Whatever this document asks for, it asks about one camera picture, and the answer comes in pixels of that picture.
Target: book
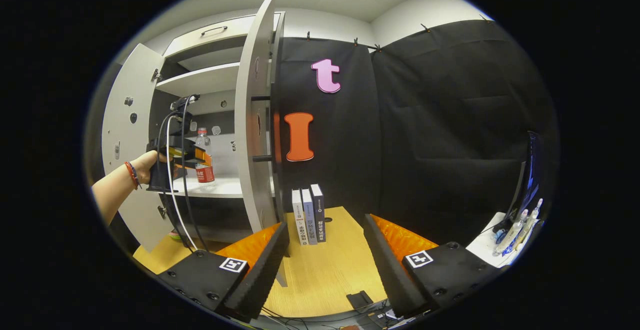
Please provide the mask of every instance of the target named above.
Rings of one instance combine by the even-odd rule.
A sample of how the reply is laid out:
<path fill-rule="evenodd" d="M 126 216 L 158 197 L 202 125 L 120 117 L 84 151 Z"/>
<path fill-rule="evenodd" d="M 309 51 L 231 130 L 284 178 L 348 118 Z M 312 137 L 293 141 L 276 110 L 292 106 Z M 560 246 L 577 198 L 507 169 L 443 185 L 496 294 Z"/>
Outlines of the book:
<path fill-rule="evenodd" d="M 308 245 L 309 239 L 307 238 L 307 224 L 305 223 L 305 214 L 302 209 L 302 198 L 300 197 L 299 189 L 291 190 L 291 205 L 293 207 L 293 217 L 295 221 L 295 229 L 297 236 L 300 239 L 300 245 Z"/>
<path fill-rule="evenodd" d="M 311 185 L 311 198 L 313 198 L 313 215 L 315 217 L 315 229 L 318 242 L 326 242 L 327 231 L 325 230 L 325 197 L 320 191 L 318 184 Z"/>
<path fill-rule="evenodd" d="M 311 193 L 309 189 L 302 190 L 302 208 L 304 211 L 304 220 L 306 221 L 306 236 L 309 239 L 309 245 L 317 245 L 318 239 L 316 238 L 316 218 L 314 216 L 314 204 L 311 201 Z"/>

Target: human hand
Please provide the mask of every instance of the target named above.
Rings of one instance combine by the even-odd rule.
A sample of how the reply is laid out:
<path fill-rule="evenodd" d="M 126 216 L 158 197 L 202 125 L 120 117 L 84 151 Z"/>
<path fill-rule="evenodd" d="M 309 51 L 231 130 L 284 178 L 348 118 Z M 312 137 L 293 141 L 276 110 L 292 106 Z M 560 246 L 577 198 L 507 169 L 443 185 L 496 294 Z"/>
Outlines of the human hand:
<path fill-rule="evenodd" d="M 137 180 L 141 184 L 149 184 L 149 180 L 151 180 L 151 166 L 153 166 L 158 160 L 157 153 L 158 152 L 156 150 L 151 150 L 131 161 L 131 165 L 135 168 L 135 172 L 137 173 Z M 160 162 L 166 163 L 167 157 L 160 154 Z"/>

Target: white cabinet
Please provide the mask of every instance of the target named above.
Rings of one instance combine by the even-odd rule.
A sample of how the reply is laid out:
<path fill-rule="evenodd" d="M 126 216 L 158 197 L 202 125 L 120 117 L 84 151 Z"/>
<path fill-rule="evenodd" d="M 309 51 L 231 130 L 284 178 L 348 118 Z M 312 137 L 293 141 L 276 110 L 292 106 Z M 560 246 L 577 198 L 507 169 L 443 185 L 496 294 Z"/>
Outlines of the white cabinet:
<path fill-rule="evenodd" d="M 149 112 L 156 86 L 153 74 L 165 59 L 144 45 L 137 45 L 122 65 L 111 88 L 102 121 L 102 161 L 108 175 L 144 152 L 149 139 Z M 126 97 L 133 97 L 131 106 Z M 138 189 L 119 208 L 126 226 L 146 250 L 151 251 L 173 229 L 171 222 L 158 212 L 162 207 L 155 192 Z"/>
<path fill-rule="evenodd" d="M 273 14 L 273 24 L 278 24 L 280 14 Z M 164 52 L 165 58 L 170 56 L 180 56 L 181 54 L 194 49 L 202 49 L 203 45 L 212 45 L 215 42 L 231 40 L 235 38 L 246 38 L 251 26 L 256 20 L 256 15 L 234 18 L 233 20 L 218 22 L 201 29 L 191 31 L 175 38 Z"/>
<path fill-rule="evenodd" d="M 187 108 L 194 115 L 220 111 L 234 111 L 235 148 L 233 156 L 225 159 L 236 161 L 237 177 L 216 175 L 213 189 L 205 189 L 193 177 L 187 177 L 189 197 L 242 198 L 250 231 L 257 232 L 276 223 L 273 203 L 274 184 L 268 163 L 254 163 L 252 156 L 268 154 L 268 129 L 266 108 L 269 102 L 252 102 L 252 95 L 268 93 L 271 70 L 270 51 L 278 21 L 284 20 L 281 13 L 274 12 L 274 0 L 264 0 L 258 13 L 236 18 L 175 38 L 161 55 L 144 45 L 137 45 L 123 64 L 111 89 L 102 126 L 102 158 L 105 173 L 110 173 L 124 161 L 130 161 L 145 151 L 149 142 L 150 112 L 153 93 L 159 90 L 178 97 L 199 93 L 205 96 L 203 104 L 196 102 Z M 239 53 L 229 49 L 242 48 L 240 58 L 231 63 L 200 68 L 163 79 L 154 75 L 163 65 L 176 66 L 180 61 L 188 62 L 196 56 L 206 58 L 214 51 L 228 54 Z M 133 97 L 132 106 L 125 104 L 126 97 Z M 224 101 L 224 108 L 213 108 L 211 104 Z M 166 111 L 169 108 L 156 109 Z M 133 123 L 131 114 L 137 119 Z M 176 195 L 184 196 L 182 179 L 174 182 Z M 162 218 L 160 195 L 138 189 L 133 191 L 120 208 L 126 225 L 144 247 L 151 251 L 170 230 L 169 218 Z"/>

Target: book spine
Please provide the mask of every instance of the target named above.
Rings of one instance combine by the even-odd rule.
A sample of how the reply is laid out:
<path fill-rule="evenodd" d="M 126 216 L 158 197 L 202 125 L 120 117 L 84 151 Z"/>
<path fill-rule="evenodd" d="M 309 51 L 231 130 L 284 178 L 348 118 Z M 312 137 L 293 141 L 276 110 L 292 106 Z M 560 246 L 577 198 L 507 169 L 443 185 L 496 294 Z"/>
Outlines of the book spine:
<path fill-rule="evenodd" d="M 307 225 L 304 220 L 296 220 L 295 227 L 297 228 L 297 236 L 300 239 L 300 245 L 308 245 L 309 241 L 307 240 Z"/>
<path fill-rule="evenodd" d="M 325 230 L 325 196 L 321 195 L 321 196 L 314 196 L 313 197 L 313 213 L 315 214 L 315 227 L 318 230 L 316 232 L 317 234 L 317 240 L 318 242 L 326 242 L 327 240 L 327 231 Z"/>
<path fill-rule="evenodd" d="M 316 218 L 314 216 L 314 204 L 313 202 L 304 202 L 304 220 L 306 221 L 306 234 L 307 234 L 307 238 L 309 239 L 309 245 L 317 245 L 318 244 L 318 239 L 316 238 Z"/>
<path fill-rule="evenodd" d="M 293 216 L 295 218 L 295 227 L 297 228 L 297 236 L 300 239 L 300 245 L 308 245 L 309 238 L 307 236 L 307 225 L 305 223 L 305 215 L 302 211 L 302 204 L 293 204 Z"/>

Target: pink letter t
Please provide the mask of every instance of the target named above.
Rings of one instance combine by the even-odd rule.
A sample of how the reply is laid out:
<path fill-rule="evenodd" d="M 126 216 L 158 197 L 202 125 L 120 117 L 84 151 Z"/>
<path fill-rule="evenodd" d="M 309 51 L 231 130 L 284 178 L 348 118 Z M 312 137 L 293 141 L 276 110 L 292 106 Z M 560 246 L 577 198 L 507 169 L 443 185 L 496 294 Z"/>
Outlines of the pink letter t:
<path fill-rule="evenodd" d="M 316 70 L 316 81 L 322 92 L 334 93 L 340 90 L 340 84 L 334 84 L 333 72 L 340 72 L 338 66 L 331 65 L 330 59 L 323 59 L 311 65 Z"/>

